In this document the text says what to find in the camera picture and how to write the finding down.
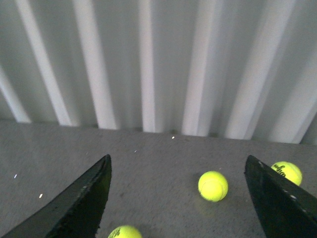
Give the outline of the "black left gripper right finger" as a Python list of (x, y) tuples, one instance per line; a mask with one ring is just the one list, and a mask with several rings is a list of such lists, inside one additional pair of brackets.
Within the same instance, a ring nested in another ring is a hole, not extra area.
[(250, 155), (245, 179), (267, 238), (315, 238), (317, 199)]

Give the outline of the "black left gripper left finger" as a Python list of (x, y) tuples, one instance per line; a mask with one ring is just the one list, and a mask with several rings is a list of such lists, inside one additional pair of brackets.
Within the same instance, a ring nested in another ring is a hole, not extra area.
[(6, 238), (94, 238), (108, 200), (111, 157), (103, 156)]

